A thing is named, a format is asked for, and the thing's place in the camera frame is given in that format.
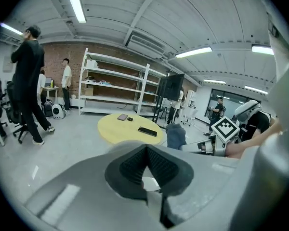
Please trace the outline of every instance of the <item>white ceiling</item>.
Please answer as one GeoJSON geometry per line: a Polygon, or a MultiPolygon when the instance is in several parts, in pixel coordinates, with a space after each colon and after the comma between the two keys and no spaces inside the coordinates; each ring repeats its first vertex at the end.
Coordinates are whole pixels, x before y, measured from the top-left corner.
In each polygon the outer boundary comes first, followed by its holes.
{"type": "Polygon", "coordinates": [[[22,0],[6,23],[18,30],[37,24],[42,30],[41,43],[85,40],[125,48],[130,35],[137,32],[164,48],[162,59],[156,61],[163,60],[197,82],[224,80],[228,89],[246,95],[250,91],[242,89],[245,85],[268,90],[275,83],[274,57],[251,52],[252,43],[269,44],[267,16],[260,0],[81,2],[87,19],[84,24],[77,21],[69,0],[22,0]],[[213,52],[182,59],[173,56],[205,45],[213,52]]]}

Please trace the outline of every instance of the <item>gray floor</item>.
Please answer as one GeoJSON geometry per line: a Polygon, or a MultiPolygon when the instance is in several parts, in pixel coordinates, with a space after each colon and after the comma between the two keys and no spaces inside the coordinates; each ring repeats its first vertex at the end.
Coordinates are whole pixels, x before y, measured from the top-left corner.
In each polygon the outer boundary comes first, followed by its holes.
{"type": "MultiPolygon", "coordinates": [[[[97,123],[102,117],[93,114],[79,116],[78,110],[72,110],[63,120],[50,118],[56,131],[49,134],[39,126],[45,141],[43,146],[33,145],[29,133],[20,145],[11,134],[13,124],[9,124],[6,144],[4,147],[0,145],[0,182],[3,187],[24,203],[40,186],[73,164],[107,153],[112,145],[104,141],[97,131],[97,123]]],[[[203,133],[208,128],[199,121],[194,121],[194,126],[185,124],[183,127],[188,144],[206,138],[203,133]]],[[[164,131],[160,144],[167,146],[166,139],[164,131]]]]}

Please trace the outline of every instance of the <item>backpack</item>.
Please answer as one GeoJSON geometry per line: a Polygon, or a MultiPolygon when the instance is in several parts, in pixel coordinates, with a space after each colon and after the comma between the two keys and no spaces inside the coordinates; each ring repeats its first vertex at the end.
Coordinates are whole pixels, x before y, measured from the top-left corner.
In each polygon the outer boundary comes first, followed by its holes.
{"type": "Polygon", "coordinates": [[[46,117],[51,117],[53,115],[53,103],[49,99],[44,104],[44,114],[46,117]]]}
{"type": "Polygon", "coordinates": [[[220,112],[219,112],[220,118],[223,118],[223,117],[224,117],[225,112],[226,112],[226,108],[225,108],[225,106],[223,106],[222,110],[220,110],[220,112]]]}

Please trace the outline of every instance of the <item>cable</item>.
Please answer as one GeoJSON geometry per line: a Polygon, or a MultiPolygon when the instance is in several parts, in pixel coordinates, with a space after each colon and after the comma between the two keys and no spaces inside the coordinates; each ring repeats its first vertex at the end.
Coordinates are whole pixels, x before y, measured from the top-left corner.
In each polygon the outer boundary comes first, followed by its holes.
{"type": "Polygon", "coordinates": [[[126,104],[123,108],[120,108],[120,107],[117,107],[117,108],[118,108],[118,109],[124,109],[126,106],[127,106],[127,104],[126,104]]]}

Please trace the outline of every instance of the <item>red brick wall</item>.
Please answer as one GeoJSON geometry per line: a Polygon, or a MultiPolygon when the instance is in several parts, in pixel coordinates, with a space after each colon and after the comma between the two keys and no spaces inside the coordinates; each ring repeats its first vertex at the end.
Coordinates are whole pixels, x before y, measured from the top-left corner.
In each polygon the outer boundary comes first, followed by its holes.
{"type": "MultiPolygon", "coordinates": [[[[58,96],[62,97],[61,90],[61,79],[64,71],[64,67],[61,65],[61,62],[64,58],[68,58],[70,60],[69,66],[72,70],[72,84],[70,87],[70,94],[75,94],[78,98],[78,88],[79,88],[79,76],[80,70],[83,60],[83,55],[86,50],[89,48],[89,52],[109,55],[118,57],[121,59],[125,59],[134,63],[138,63],[146,66],[146,64],[150,64],[150,68],[160,71],[162,73],[166,73],[168,69],[164,66],[150,61],[142,56],[134,54],[132,52],[122,50],[119,48],[106,46],[102,44],[95,43],[50,43],[44,45],[45,50],[45,75],[47,77],[51,77],[54,80],[54,84],[59,86],[58,96]]],[[[132,69],[127,69],[124,67],[116,66],[113,64],[99,63],[100,68],[124,72],[130,75],[138,75],[137,71],[132,69]]],[[[135,88],[136,81],[123,79],[114,76],[100,75],[94,74],[94,78],[97,80],[103,79],[105,81],[109,81],[112,84],[116,84],[118,86],[135,88]]],[[[149,80],[156,81],[153,76],[149,76],[149,80]]],[[[197,87],[189,82],[188,80],[184,80],[183,88],[185,90],[185,94],[187,95],[187,91],[192,89],[194,91],[197,90],[197,87]]],[[[146,90],[154,91],[155,87],[147,86],[146,90]]],[[[107,87],[96,87],[94,86],[94,94],[95,95],[103,95],[103,96],[112,96],[112,97],[122,97],[128,99],[134,99],[134,92],[126,91],[126,90],[118,90],[115,88],[107,88],[107,87]]],[[[152,96],[145,95],[146,101],[151,101],[152,96]]]]}

